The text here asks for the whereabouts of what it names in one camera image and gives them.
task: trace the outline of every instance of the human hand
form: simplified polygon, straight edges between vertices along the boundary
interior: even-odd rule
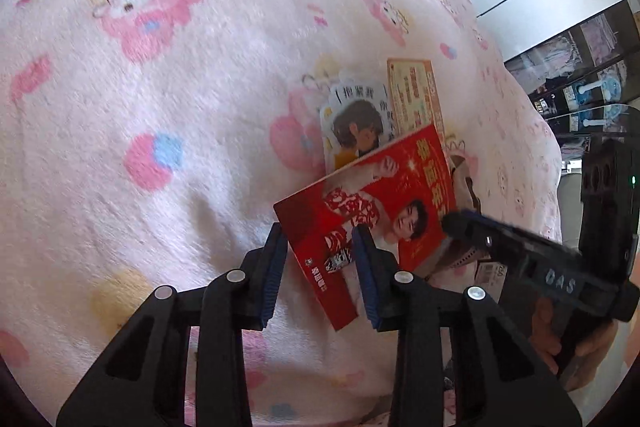
[[[378,176],[382,176],[384,178],[392,178],[398,172],[398,163],[391,158],[391,156],[385,156],[382,159],[382,162],[378,164]]]
[[[551,372],[558,373],[558,365],[553,359],[560,350],[562,344],[558,336],[551,330],[551,320],[554,316],[553,303],[550,299],[542,297],[536,302],[536,311],[531,319],[530,342],[540,358],[548,365]],[[569,378],[566,389],[574,391],[584,387],[596,375],[596,370],[607,355],[611,344],[618,331],[618,323],[609,321],[593,331],[586,339],[575,347],[575,355],[584,357],[575,374]]]

